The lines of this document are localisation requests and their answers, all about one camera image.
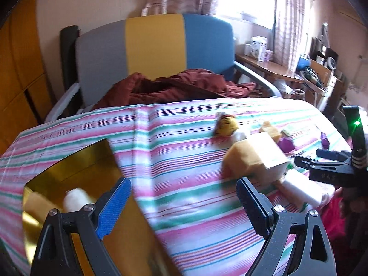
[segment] yellow plush toy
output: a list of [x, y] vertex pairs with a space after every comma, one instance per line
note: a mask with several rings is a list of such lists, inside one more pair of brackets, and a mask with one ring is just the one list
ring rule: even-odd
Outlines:
[[239, 128], [236, 118], [230, 114], [221, 114], [216, 124], [216, 136], [228, 137]]

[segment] wooden cabinet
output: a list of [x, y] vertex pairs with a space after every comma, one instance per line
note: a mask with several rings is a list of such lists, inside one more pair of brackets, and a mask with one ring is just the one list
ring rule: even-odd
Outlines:
[[43, 67], [36, 0], [20, 0], [0, 29], [0, 155], [53, 104]]

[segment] blue gripper pad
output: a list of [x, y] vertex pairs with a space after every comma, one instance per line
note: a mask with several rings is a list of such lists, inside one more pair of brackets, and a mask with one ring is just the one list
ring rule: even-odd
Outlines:
[[125, 178], [116, 188], [102, 211], [98, 216], [98, 224], [96, 228], [97, 236], [102, 239], [111, 233], [117, 219], [119, 218], [123, 208], [129, 198], [131, 191], [130, 180]]
[[267, 239], [273, 224], [272, 204], [266, 195], [259, 193], [248, 178], [243, 177], [236, 183], [238, 196], [250, 222], [259, 236]]

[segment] gold container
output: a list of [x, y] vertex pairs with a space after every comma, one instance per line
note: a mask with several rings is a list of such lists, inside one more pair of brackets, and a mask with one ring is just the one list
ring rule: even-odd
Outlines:
[[[29, 181], [24, 188], [22, 213], [29, 263], [32, 264], [43, 226], [41, 217], [53, 207], [63, 212], [63, 200], [68, 190], [81, 188], [97, 200], [102, 193], [110, 191], [120, 177], [121, 171], [104, 139], [64, 158]], [[103, 239], [115, 265], [124, 276], [181, 275], [132, 195], [112, 233]], [[93, 276], [79, 235], [72, 234], [72, 239], [84, 275]]]

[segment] wooden desk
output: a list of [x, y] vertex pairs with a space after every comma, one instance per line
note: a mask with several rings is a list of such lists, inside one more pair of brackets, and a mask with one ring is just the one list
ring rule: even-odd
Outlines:
[[296, 83], [304, 83], [304, 80], [295, 74], [295, 72], [289, 70], [287, 67], [279, 65], [274, 62], [260, 62], [254, 59], [253, 57], [249, 57], [246, 55], [235, 55], [236, 61], [241, 64], [248, 64], [253, 66], [255, 69], [258, 69], [266, 74], [266, 76], [270, 76], [275, 79], [283, 79], [286, 81], [296, 82]]

